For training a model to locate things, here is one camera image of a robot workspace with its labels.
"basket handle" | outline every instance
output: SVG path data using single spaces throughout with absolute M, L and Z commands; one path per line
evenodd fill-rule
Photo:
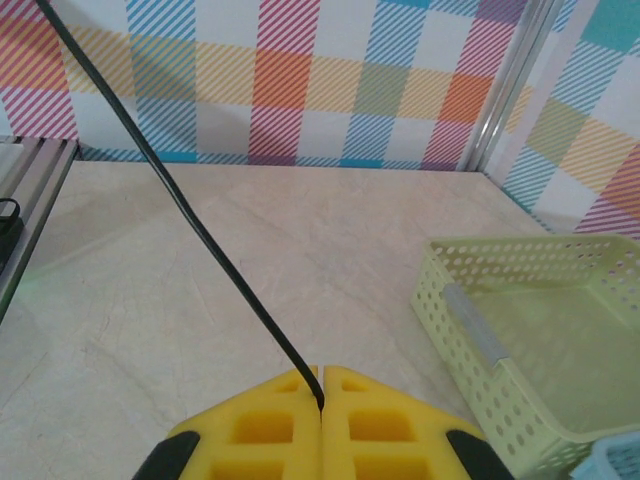
M 489 365 L 495 367 L 498 360 L 509 357 L 509 353 L 497 339 L 487 320 L 478 311 L 469 296 L 464 293 L 460 285 L 448 283 L 444 286 L 442 295 Z

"black object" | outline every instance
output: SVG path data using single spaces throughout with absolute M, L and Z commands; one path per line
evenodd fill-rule
M 9 261 L 24 229 L 24 222 L 20 218 L 20 205 L 13 198 L 0 198 L 0 206 L 7 202 L 12 203 L 14 208 L 11 215 L 0 216 L 0 273 Z
M 46 19 L 49 21 L 54 30 L 58 33 L 58 36 L 62 40 L 62 42 L 66 45 L 69 51 L 73 54 L 75 59 L 78 61 L 80 66 L 84 69 L 84 71 L 89 75 L 89 78 L 96 85 L 102 96 L 107 100 L 111 108 L 118 116 L 118 119 L 122 123 L 122 125 L 127 129 L 127 132 L 136 143 L 144 157 L 147 159 L 149 164 L 151 164 L 151 168 L 156 172 L 160 180 L 164 184 L 165 188 L 171 195 L 171 198 L 176 202 L 176 205 L 184 215 L 189 225 L 196 232 L 202 243 L 209 249 L 211 254 L 218 261 L 222 269 L 229 276 L 234 285 L 238 288 L 244 299 L 251 306 L 253 311 L 256 313 L 260 321 L 264 324 L 264 326 L 269 330 L 269 333 L 273 336 L 280 348 L 284 351 L 284 353 L 289 357 L 293 365 L 298 369 L 302 377 L 305 379 L 309 388 L 313 392 L 313 395 L 316 397 L 316 402 L 318 403 L 318 408 L 322 411 L 322 407 L 324 407 L 324 394 L 322 393 L 322 387 L 318 382 L 318 379 L 313 375 L 313 372 L 309 368 L 309 365 L 305 363 L 303 358 L 297 352 L 297 350 L 293 347 L 289 339 L 285 336 L 284 332 L 280 330 L 278 324 L 273 320 L 267 309 L 264 308 L 256 294 L 253 293 L 251 287 L 247 284 L 245 279 L 242 277 L 238 269 L 231 263 L 229 257 L 224 253 L 224 251 L 220 248 L 217 242 L 213 239 L 209 231 L 206 229 L 204 224 L 200 221 L 198 216 L 195 214 L 191 205 L 183 195 L 180 187 L 176 184 L 175 180 L 169 174 L 167 168 L 162 164 L 156 152 L 151 148 L 151 145 L 142 134 L 136 123 L 129 116 L 129 113 L 125 110 L 124 106 L 113 92 L 109 84 L 102 77 L 98 69 L 91 63 L 91 60 L 84 53 L 80 45 L 75 41 L 71 32 L 67 29 L 67 27 L 62 23 L 60 17 L 53 9 L 51 5 L 49 5 L 48 0 L 34 0 L 38 5 Z
M 151 451 L 133 480 L 178 480 L 199 441 L 200 435 L 193 431 L 163 440 Z
M 447 439 L 471 480 L 514 480 L 491 445 L 462 430 L 450 430 Z

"perforated basket wall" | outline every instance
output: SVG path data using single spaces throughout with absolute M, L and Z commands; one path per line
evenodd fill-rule
M 572 395 L 561 390 L 550 371 L 586 371 L 585 381 L 593 388 L 576 393 L 593 396 L 587 398 L 587 405 L 607 402 L 615 395 L 597 388 L 598 379 L 609 378 L 611 372 L 601 368 L 591 372 L 591 366 L 575 365 L 575 358 L 572 364 L 578 342 L 596 341 L 602 331 L 580 325 L 579 315 L 576 318 L 567 311 L 541 314 L 541 318 L 557 319 L 557 324 L 536 324 L 536 331 L 527 331 L 517 318 L 493 323 L 494 333 L 506 342 L 510 355 L 491 366 L 443 298 L 445 285 L 452 282 L 461 285 L 474 302 L 493 292 L 508 296 L 511 291 L 570 292 L 573 287 L 589 286 L 640 333 L 636 243 L 618 236 L 586 235 L 434 240 L 425 249 L 411 303 L 490 443 L 516 477 L 550 476 L 588 455 L 592 441 L 602 432 L 638 428 L 640 418 L 614 418 L 615 425 L 607 425 L 613 413 L 595 419 L 577 415 L 560 424 L 547 408 Z M 594 365 L 597 356 L 594 352 Z M 624 362 L 633 359 L 620 361 L 624 369 Z M 577 400 L 566 401 L 578 408 Z

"black cable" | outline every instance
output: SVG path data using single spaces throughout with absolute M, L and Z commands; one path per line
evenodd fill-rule
M 202 243 L 206 245 L 211 254 L 218 261 L 222 269 L 226 272 L 231 281 L 238 288 L 247 303 L 251 305 L 251 308 L 256 313 L 260 321 L 264 324 L 265 327 L 267 327 L 269 333 L 273 336 L 275 341 L 278 342 L 278 345 L 280 345 L 284 353 L 289 357 L 291 362 L 298 369 L 302 377 L 309 385 L 309 388 L 313 392 L 313 395 L 316 397 L 318 408 L 320 409 L 320 411 L 322 411 L 322 407 L 324 407 L 324 394 L 322 393 L 322 387 L 320 387 L 318 379 L 315 377 L 315 375 L 313 375 L 313 372 L 309 368 L 309 365 L 305 363 L 300 354 L 296 351 L 293 345 L 291 345 L 289 339 L 285 336 L 282 330 L 280 330 L 280 327 L 278 327 L 278 325 L 273 320 L 269 312 L 267 312 L 267 310 L 264 308 L 260 300 L 258 300 L 258 297 L 256 297 L 255 293 L 253 293 L 253 290 L 251 290 L 251 287 L 249 287 L 245 279 L 242 278 L 240 272 L 238 272 L 233 263 L 231 263 L 231 260 L 229 260 L 227 255 L 222 251 L 209 231 L 197 217 L 197 215 L 189 205 L 189 202 L 180 191 L 180 187 L 178 187 L 166 167 L 162 164 L 156 152 L 153 150 L 153 148 L 151 148 L 151 145 L 149 145 L 149 142 L 144 137 L 136 123 L 129 116 L 113 90 L 111 90 L 109 84 L 102 77 L 100 72 L 98 72 L 87 55 L 82 51 L 82 48 L 80 48 L 80 45 L 78 45 L 78 43 L 75 41 L 73 35 L 71 35 L 71 32 L 67 30 L 67 27 L 64 25 L 62 20 L 60 20 L 60 17 L 55 12 L 53 7 L 49 5 L 49 2 L 47 0 L 34 1 L 38 5 L 38 7 L 40 7 L 40 10 L 42 10 L 42 13 L 46 17 L 46 19 L 58 33 L 58 36 L 76 58 L 80 66 L 84 69 L 85 72 L 87 72 L 89 78 L 93 80 L 93 83 L 96 85 L 96 87 L 98 87 L 100 93 L 102 93 L 107 102 L 109 102 L 109 105 L 111 105 L 111 108 L 118 116 L 120 122 L 122 122 L 124 127 L 127 129 L 127 132 L 129 132 L 129 135 L 131 135 L 131 138 L 133 138 L 133 141 L 136 142 L 136 145 L 138 146 L 144 157 L 151 164 L 151 167 L 158 174 L 158 177 L 160 177 L 160 180 L 164 184 L 165 188 L 169 191 L 169 194 L 176 202 L 176 205 L 178 206 L 184 217 L 187 219 L 187 222 L 189 222 L 189 225 L 193 227 L 196 234 L 200 237 L 200 240 L 202 240 Z

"green square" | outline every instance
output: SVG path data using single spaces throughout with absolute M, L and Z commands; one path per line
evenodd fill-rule
M 619 52 L 628 52 L 640 35 L 640 2 L 600 0 L 582 39 Z
M 354 113 L 395 117 L 409 76 L 408 67 L 365 63 Z
M 569 105 L 550 98 L 527 138 L 527 145 L 560 165 L 587 118 Z

